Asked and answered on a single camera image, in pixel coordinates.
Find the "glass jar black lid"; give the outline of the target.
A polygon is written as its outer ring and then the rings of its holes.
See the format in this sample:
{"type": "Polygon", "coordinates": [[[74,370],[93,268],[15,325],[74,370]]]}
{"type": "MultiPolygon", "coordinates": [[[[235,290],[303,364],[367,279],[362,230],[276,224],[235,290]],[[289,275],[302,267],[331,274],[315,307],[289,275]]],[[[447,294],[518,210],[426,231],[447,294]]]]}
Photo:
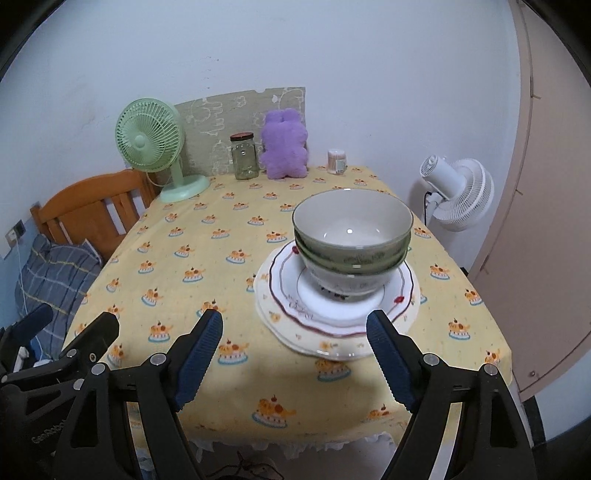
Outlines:
{"type": "Polygon", "coordinates": [[[250,180],[259,176],[256,144],[252,132],[236,133],[230,136],[230,151],[233,172],[238,180],[250,180]]]}

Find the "blue plaid pillow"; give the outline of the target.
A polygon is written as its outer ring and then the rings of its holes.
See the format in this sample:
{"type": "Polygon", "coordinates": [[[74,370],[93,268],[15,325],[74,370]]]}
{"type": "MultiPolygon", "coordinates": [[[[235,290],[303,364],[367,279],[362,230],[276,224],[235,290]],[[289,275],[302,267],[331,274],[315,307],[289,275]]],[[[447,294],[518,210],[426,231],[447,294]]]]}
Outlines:
{"type": "Polygon", "coordinates": [[[74,316],[102,264],[102,257],[87,240],[61,245],[43,234],[34,239],[17,279],[15,301],[21,317],[41,303],[53,310],[53,320],[35,338],[41,360],[59,356],[74,316]]]}

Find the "green desk fan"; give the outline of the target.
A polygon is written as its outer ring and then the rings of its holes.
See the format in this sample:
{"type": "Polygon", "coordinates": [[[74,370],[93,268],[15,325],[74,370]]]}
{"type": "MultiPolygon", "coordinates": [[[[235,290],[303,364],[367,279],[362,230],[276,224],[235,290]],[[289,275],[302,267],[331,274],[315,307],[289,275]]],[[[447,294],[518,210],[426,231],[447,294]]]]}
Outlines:
{"type": "Polygon", "coordinates": [[[182,173],[180,157],[185,135],[173,105],[155,98],[132,101],[119,115],[114,135],[119,153],[134,169],[144,173],[170,171],[170,181],[160,190],[162,202],[188,200],[209,187],[204,175],[182,173]]]}

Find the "purple plush toy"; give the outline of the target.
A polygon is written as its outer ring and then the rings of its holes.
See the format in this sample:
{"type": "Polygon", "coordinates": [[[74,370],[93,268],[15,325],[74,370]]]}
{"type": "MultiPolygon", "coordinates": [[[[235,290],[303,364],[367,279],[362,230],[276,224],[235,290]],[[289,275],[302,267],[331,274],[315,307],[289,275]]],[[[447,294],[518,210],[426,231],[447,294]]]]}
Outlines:
{"type": "Polygon", "coordinates": [[[308,131],[296,109],[273,110],[266,114],[260,132],[263,154],[260,162],[272,180],[308,175],[308,131]]]}

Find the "wooden bed headboard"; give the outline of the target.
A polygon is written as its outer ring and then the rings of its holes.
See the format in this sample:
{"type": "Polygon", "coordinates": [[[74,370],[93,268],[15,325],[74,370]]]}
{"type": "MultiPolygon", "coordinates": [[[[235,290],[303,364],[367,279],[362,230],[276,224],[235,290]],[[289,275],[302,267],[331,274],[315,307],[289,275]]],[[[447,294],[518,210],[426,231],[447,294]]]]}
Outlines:
{"type": "Polygon", "coordinates": [[[38,231],[51,242],[80,245],[89,241],[108,260],[139,220],[132,195],[137,193],[148,207],[159,192],[147,174],[126,169],[76,182],[44,205],[33,205],[30,213],[38,231]]]}

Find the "wall power socket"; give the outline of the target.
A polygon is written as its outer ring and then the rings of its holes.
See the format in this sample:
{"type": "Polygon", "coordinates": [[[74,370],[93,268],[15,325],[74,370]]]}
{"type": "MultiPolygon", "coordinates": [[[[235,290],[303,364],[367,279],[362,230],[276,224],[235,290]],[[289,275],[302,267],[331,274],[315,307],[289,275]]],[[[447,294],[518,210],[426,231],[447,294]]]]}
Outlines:
{"type": "Polygon", "coordinates": [[[9,247],[13,248],[25,233],[25,225],[22,220],[19,220],[5,235],[9,247]]]}

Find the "cotton swab container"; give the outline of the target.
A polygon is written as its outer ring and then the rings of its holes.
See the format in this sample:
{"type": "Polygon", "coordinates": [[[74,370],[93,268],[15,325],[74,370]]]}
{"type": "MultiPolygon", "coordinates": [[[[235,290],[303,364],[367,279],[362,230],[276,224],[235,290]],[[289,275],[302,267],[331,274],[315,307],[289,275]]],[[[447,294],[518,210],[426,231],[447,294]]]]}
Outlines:
{"type": "Polygon", "coordinates": [[[328,151],[327,170],[334,175],[342,175],[348,168],[346,152],[341,149],[330,149],[328,151]]]}

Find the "beige door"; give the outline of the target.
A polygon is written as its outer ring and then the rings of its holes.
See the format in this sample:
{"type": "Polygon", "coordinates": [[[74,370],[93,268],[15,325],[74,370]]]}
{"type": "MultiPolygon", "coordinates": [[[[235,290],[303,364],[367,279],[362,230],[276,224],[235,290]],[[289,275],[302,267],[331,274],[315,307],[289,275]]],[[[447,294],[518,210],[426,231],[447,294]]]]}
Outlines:
{"type": "Polygon", "coordinates": [[[590,86],[550,26],[511,4],[521,72],[512,165],[474,283],[522,399],[590,349],[590,86]]]}

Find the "grey rabbit bowl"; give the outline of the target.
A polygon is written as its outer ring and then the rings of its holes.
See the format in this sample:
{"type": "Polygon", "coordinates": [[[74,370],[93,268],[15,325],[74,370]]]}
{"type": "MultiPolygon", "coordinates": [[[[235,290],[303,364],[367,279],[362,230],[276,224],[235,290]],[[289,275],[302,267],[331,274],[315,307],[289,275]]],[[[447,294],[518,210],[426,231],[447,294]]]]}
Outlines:
{"type": "Polygon", "coordinates": [[[336,249],[386,251],[412,233],[414,216],[391,194],[344,188],[304,199],[294,209],[294,232],[323,253],[336,249]]]}

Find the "white standing fan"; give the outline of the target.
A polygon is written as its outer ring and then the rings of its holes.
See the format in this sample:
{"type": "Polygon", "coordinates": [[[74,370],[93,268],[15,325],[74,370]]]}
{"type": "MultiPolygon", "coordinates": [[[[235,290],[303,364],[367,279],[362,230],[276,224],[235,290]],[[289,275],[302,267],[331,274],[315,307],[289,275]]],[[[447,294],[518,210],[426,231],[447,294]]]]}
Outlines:
{"type": "Polygon", "coordinates": [[[424,223],[435,219],[444,229],[462,232],[476,225],[490,209],[495,185],[491,174],[476,159],[449,163],[437,155],[420,167],[430,186],[424,199],[424,223]]]}

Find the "scalloped floral plate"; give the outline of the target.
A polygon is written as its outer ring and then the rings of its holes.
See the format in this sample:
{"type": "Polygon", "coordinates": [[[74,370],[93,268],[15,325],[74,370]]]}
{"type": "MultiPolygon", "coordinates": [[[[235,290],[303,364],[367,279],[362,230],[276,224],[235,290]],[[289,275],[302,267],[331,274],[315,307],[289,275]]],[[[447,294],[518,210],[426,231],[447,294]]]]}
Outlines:
{"type": "Polygon", "coordinates": [[[270,297],[270,287],[267,286],[269,265],[266,258],[256,274],[256,310],[263,324],[284,346],[304,355],[335,361],[353,361],[373,354],[366,332],[351,337],[334,337],[304,328],[287,317],[270,297]]]}

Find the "green patterned mat board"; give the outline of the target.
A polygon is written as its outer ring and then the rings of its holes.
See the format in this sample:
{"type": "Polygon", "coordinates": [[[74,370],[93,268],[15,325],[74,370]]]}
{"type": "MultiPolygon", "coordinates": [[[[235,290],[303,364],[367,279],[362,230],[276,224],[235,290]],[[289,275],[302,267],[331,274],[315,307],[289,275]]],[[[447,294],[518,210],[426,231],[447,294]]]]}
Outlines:
{"type": "Polygon", "coordinates": [[[305,88],[277,87],[245,90],[180,103],[184,128],[182,172],[208,177],[233,172],[230,136],[250,132],[256,152],[263,152],[260,130],[270,110],[293,108],[305,118],[305,88]]]}

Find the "red-patterned white deep plate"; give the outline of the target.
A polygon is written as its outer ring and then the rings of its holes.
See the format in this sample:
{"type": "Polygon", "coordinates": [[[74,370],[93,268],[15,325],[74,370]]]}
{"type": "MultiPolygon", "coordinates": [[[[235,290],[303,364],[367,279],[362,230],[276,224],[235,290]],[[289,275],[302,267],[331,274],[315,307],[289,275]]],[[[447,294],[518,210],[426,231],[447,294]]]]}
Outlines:
{"type": "Polygon", "coordinates": [[[418,317],[419,282],[408,263],[394,270],[389,282],[376,291],[352,296],[318,284],[301,255],[294,252],[294,242],[277,249],[267,260],[270,297],[304,328],[334,337],[362,335],[369,314],[381,310],[399,332],[406,333],[418,317]]]}

